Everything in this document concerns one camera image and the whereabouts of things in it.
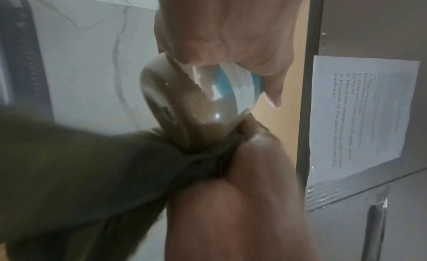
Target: hand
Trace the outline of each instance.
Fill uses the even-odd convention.
[[[254,118],[226,176],[169,203],[167,261],[316,260],[303,192],[280,141]]]
[[[236,62],[264,76],[269,102],[282,104],[294,60],[302,0],[159,0],[154,32],[160,52],[185,64]]]

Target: beige wall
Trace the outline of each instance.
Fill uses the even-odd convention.
[[[294,164],[297,159],[309,6],[310,0],[304,0],[299,10],[294,41],[295,60],[285,79],[282,107],[273,109],[265,98],[262,98],[253,112],[260,122],[280,138]]]

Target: glass jar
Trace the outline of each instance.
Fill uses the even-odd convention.
[[[141,91],[164,132],[187,151],[220,142],[255,106],[260,76],[235,63],[192,66],[166,53],[141,73]]]

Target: fabric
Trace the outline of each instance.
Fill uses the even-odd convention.
[[[107,137],[0,108],[0,243],[11,261],[124,261],[167,196],[217,176],[242,140],[188,155],[159,131]]]

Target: dark green cloth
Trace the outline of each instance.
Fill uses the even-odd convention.
[[[82,257],[71,258],[70,249],[83,246],[72,245],[69,238],[84,230],[98,228],[91,233],[97,234],[91,245],[99,244],[100,233],[108,235],[108,225],[135,229],[138,224],[138,236],[144,236],[169,194],[218,175],[242,140],[232,134],[217,146],[188,155],[158,132],[108,137],[0,108],[0,242],[12,242],[12,252],[25,255],[14,245],[48,253],[52,241],[61,244],[62,239],[55,249],[63,248],[62,260],[74,261]],[[99,256],[92,249],[85,252]]]

